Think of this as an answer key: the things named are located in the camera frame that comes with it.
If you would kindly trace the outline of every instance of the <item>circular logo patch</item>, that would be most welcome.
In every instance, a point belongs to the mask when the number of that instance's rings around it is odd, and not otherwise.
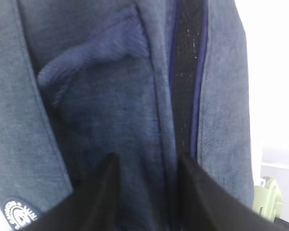
[[[36,211],[21,200],[9,200],[5,204],[4,215],[15,230],[20,230],[38,219]]]

